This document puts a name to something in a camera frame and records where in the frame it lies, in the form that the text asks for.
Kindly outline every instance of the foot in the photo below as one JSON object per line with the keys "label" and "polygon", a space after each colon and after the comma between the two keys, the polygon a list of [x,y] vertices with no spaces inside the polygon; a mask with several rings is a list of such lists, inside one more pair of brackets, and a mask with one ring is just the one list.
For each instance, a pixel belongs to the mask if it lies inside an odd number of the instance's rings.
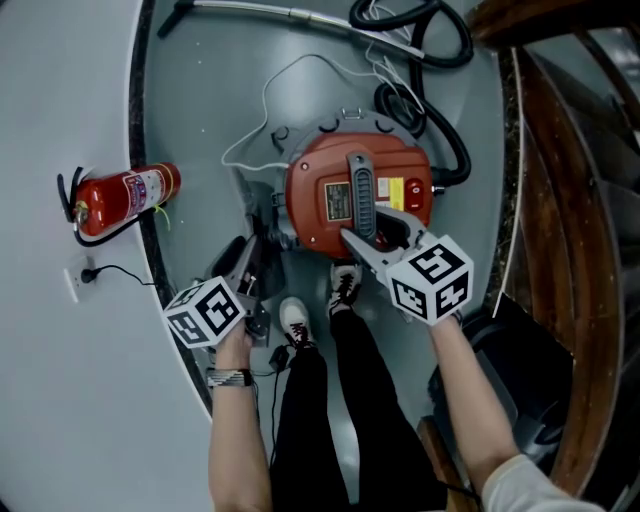
{"label": "foot", "polygon": [[296,350],[315,346],[309,330],[309,313],[300,299],[287,297],[280,303],[280,323],[289,343]]}
{"label": "foot", "polygon": [[329,317],[338,311],[351,309],[358,297],[362,267],[354,261],[338,260],[331,265],[331,297],[327,304]]}

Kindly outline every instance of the gray floor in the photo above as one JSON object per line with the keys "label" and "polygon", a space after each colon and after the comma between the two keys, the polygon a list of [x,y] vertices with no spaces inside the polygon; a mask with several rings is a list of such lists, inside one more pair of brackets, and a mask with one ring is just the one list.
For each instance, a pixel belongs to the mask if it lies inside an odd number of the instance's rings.
{"label": "gray floor", "polygon": [[[157,1],[152,34],[172,3]],[[285,0],[273,3],[291,5]],[[475,2],[450,3],[466,12]],[[417,1],[390,0],[385,5],[400,11],[417,5]],[[298,0],[295,6],[347,17],[350,2]],[[440,16],[429,29],[426,48],[447,55],[456,49],[456,36]],[[357,41],[304,27],[226,14],[192,14],[166,40],[152,36],[145,92],[147,156],[149,161],[172,161],[183,174],[183,188],[168,207],[171,232],[157,221],[164,262],[178,288],[202,275],[227,242],[245,233],[243,197],[231,173],[220,164],[220,157],[262,120],[260,92],[264,82],[307,52],[332,57],[353,70],[368,71],[364,48]],[[408,78],[404,63],[398,59],[393,62]],[[304,60],[269,89],[267,129],[234,156],[253,165],[277,160],[269,138],[271,130],[281,124],[300,126],[343,106],[372,108],[377,85],[373,78],[343,77],[322,61]],[[427,99],[457,128],[473,162],[470,179],[437,199],[431,225],[436,234],[451,235],[475,261],[471,310],[479,306],[487,286],[499,222],[503,119],[497,61],[488,52],[477,50],[473,61],[462,69],[425,72],[425,89]],[[429,133],[421,143],[435,165],[453,164],[453,155],[439,135]],[[269,185],[274,174],[264,171],[245,176]],[[329,261],[318,254],[296,253],[286,255],[284,265],[287,289],[270,301],[274,318],[280,298],[287,294],[302,298],[311,312],[312,327],[329,367],[328,413],[334,443],[350,497],[357,500],[357,439],[342,399],[335,347],[324,317]],[[376,336],[402,409],[409,421],[417,424],[431,410],[426,390],[435,368],[424,326],[405,323],[371,279],[365,282],[357,309]],[[270,348],[254,351],[255,370],[268,370],[273,347],[283,342],[279,326],[274,325],[272,333]],[[197,352],[206,367],[206,354]],[[280,379],[278,404],[285,381]],[[270,451],[273,377],[260,379],[259,385],[262,431]]]}

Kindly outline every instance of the bracelet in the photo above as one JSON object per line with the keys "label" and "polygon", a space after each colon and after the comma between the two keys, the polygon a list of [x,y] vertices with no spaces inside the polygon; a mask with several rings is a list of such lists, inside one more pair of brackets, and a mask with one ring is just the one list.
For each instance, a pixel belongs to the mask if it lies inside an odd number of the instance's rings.
{"label": "bracelet", "polygon": [[220,386],[249,387],[253,385],[253,376],[250,370],[207,370],[207,386],[217,388]]}

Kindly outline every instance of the plug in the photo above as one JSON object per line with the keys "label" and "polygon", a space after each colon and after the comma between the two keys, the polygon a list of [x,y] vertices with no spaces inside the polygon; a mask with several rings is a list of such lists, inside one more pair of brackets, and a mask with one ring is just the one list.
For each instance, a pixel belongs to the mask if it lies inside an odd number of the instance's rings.
{"label": "plug", "polygon": [[98,277],[100,270],[94,270],[91,268],[85,268],[82,272],[80,272],[80,280],[83,283],[90,283],[91,281],[95,281]]}
{"label": "plug", "polygon": [[287,352],[286,345],[279,345],[271,354],[269,359],[269,366],[273,368],[275,372],[283,372],[287,368],[287,362],[289,361],[289,352]]}

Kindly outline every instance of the fire extinguisher label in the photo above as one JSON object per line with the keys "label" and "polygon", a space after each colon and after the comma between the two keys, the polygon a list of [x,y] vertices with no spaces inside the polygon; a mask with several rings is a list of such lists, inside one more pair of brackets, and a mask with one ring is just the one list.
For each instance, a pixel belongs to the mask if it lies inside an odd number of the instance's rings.
{"label": "fire extinguisher label", "polygon": [[127,217],[143,212],[162,202],[166,185],[160,171],[144,171],[122,178],[129,193]]}

